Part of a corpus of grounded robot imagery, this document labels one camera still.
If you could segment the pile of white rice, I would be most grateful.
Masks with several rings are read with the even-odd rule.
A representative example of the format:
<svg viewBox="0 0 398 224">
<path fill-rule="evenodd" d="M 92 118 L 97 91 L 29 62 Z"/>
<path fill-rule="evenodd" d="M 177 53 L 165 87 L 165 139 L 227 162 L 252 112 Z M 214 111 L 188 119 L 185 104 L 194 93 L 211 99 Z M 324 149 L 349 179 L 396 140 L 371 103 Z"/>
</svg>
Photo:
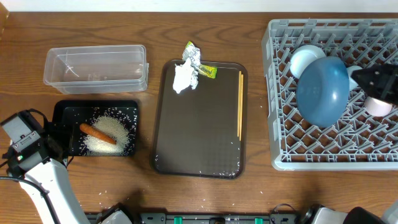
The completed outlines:
<svg viewBox="0 0 398 224">
<path fill-rule="evenodd" d="M 127 107 L 93 107 L 89 109 L 88 124 L 116 141 L 116 145 L 79 132 L 73 148 L 79 156 L 127 156 L 134 151 L 136 140 L 137 110 Z"/>
</svg>

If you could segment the light blue bowl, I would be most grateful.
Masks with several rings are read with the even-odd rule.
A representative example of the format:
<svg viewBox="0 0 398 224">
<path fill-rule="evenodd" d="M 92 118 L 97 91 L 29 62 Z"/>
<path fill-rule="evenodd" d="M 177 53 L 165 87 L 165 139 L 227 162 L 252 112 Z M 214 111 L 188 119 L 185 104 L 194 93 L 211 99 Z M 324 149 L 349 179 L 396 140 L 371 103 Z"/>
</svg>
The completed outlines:
<svg viewBox="0 0 398 224">
<path fill-rule="evenodd" d="M 323 57 L 326 57 L 326 54 L 321 48 L 314 45 L 301 46 L 290 59 L 290 72 L 295 78 L 300 78 L 308 65 Z"/>
</svg>

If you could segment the orange carrot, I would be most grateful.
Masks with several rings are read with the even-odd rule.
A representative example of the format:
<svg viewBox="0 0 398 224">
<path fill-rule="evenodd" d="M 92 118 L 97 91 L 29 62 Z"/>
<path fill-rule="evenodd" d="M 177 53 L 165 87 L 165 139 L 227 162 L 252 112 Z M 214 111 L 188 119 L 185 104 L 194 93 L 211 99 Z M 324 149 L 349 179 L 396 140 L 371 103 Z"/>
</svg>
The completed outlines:
<svg viewBox="0 0 398 224">
<path fill-rule="evenodd" d="M 116 145 L 116 141 L 113 138 L 111 138 L 104 132 L 102 132 L 88 124 L 82 123 L 82 124 L 80 124 L 79 128 L 80 128 L 80 131 L 82 131 L 83 133 L 85 133 L 89 136 L 93 136 L 94 138 L 97 138 L 101 141 Z"/>
</svg>

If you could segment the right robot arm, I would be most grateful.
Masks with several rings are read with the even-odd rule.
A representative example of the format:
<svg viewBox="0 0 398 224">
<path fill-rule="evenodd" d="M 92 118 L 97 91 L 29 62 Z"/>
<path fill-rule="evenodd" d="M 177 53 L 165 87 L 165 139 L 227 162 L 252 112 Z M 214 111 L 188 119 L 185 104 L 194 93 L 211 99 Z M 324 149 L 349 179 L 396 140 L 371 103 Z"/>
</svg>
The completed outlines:
<svg viewBox="0 0 398 224">
<path fill-rule="evenodd" d="M 384 64 L 362 70 L 355 70 L 352 79 L 368 95 L 364 107 L 372 116 L 387 115 L 397 104 L 397 66 Z M 297 219 L 301 224 L 397 224 L 397 202 L 394 202 L 378 217 L 362 207 L 350 212 L 337 212 L 321 205 L 314 205 Z"/>
</svg>

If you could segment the white pink cup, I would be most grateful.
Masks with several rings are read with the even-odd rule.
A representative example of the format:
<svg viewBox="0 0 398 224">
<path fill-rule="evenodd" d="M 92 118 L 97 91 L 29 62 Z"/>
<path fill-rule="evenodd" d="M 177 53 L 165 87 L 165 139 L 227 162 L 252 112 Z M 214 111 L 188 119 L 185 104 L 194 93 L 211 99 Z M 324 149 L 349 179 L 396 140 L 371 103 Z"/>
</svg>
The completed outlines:
<svg viewBox="0 0 398 224">
<path fill-rule="evenodd" d="M 392 104 L 377 100 L 370 96 L 366 98 L 364 107 L 370 115 L 376 117 L 383 117 L 389 114 L 392 110 Z"/>
</svg>

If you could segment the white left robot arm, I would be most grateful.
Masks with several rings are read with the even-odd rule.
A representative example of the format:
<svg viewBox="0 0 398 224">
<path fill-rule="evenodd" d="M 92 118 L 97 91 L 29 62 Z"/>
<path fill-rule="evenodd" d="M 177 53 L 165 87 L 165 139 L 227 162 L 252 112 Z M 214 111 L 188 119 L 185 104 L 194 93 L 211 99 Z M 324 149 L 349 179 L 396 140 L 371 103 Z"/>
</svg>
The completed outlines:
<svg viewBox="0 0 398 224">
<path fill-rule="evenodd" d="M 15 117 L 1 122 L 12 144 L 4 155 L 7 180 L 20 184 L 43 223 L 89 223 L 72 190 L 67 150 L 39 123 Z"/>
</svg>

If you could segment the dark blue plate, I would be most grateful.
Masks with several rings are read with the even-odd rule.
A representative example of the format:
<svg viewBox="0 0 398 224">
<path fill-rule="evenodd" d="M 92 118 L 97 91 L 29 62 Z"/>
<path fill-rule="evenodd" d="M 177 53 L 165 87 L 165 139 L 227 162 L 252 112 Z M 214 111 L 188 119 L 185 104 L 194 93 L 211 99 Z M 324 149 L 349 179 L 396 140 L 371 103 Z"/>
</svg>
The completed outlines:
<svg viewBox="0 0 398 224">
<path fill-rule="evenodd" d="M 335 124 L 346 109 L 349 76 L 338 57 L 323 57 L 310 63 L 301 74 L 296 102 L 302 118 L 319 128 Z"/>
</svg>

